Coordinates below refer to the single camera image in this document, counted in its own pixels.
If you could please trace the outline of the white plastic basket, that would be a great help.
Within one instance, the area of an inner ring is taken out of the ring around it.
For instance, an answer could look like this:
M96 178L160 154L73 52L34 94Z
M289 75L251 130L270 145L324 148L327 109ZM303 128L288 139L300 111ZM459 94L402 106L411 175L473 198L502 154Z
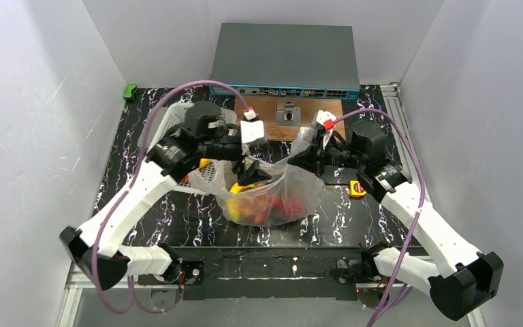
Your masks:
M194 103L191 102L176 102L172 105L162 107L158 109L156 115L154 116L152 125L150 127L144 127L142 130L142 136L138 140L138 146L147 146L146 152L154 146L157 141L159 141L164 135L165 132L170 130L173 126L182 123L185 120L186 111L194 106ZM233 110L221 109L221 118L224 123L236 123L237 115ZM140 172L136 173L136 183L135 187L139 185L144 185L148 182L150 177L150 172L153 173L153 177L156 177L157 169L150 168L147 163L142 163ZM206 179L206 181L211 181L212 178L217 173L213 164L209 163L205 168L200 168L201 175ZM196 189L193 185L187 181L178 184L173 191L179 191L182 193L189 194L199 194L207 195L208 193Z

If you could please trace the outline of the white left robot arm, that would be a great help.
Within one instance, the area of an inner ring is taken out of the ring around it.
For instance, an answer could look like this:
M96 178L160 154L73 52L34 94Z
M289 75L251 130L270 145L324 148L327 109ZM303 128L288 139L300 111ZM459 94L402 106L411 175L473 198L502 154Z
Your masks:
M268 178L244 168L248 148L265 138L264 124L251 107L239 121L235 112L210 102L176 102L155 108L146 128L153 135L142 134L139 163L129 184L88 221L60 234L72 261L100 291L127 277L164 277L177 271L180 258L167 245L131 247L123 239L201 160L235 162L238 175L248 182Z

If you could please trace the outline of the clear plastic bag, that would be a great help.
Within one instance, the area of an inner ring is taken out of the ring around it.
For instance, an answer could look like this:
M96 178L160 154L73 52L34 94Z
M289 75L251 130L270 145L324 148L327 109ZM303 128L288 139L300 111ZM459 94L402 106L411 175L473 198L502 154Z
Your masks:
M231 222L233 221L229 218L227 201L230 198L252 198L253 196L297 198L304 209L301 218L307 217L312 215L319 206L321 193L325 189L325 183L316 177L315 174L307 172L302 168L289 165L287 160L309 147L313 136L315 136L315 132L312 128L301 127L296 139L291 143L289 155L275 163L268 163L253 156L246 158L248 166L252 159L258 160L261 169L272 176L270 180L244 187L239 186L238 177L232 172L231 162L212 160L211 163L217 173L211 181L206 181L199 170L194 170L189 173L189 182L196 189L213 195L223 212L223 216ZM247 222L238 222L236 224L269 227L253 225Z

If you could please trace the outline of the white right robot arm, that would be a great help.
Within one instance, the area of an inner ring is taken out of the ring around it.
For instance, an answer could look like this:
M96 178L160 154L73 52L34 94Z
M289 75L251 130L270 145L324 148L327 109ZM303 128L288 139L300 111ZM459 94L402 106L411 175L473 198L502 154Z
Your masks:
M364 191L409 226L426 250L426 262L378 243L362 252L362 270L393 277L429 295L435 307L457 321L498 293L504 269L493 251L484 253L457 233L426 201L409 173L385 151L387 135L368 119L353 124L350 141L337 142L332 121L301 128L288 163L320 175L325 166L351 168Z

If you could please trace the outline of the red lychee bunch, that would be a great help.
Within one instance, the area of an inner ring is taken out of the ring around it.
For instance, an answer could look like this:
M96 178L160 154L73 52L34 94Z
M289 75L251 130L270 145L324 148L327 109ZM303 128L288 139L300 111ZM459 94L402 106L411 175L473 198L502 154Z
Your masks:
M260 196L254 201L254 224L263 226L281 225L301 218L304 213L297 198L282 196Z

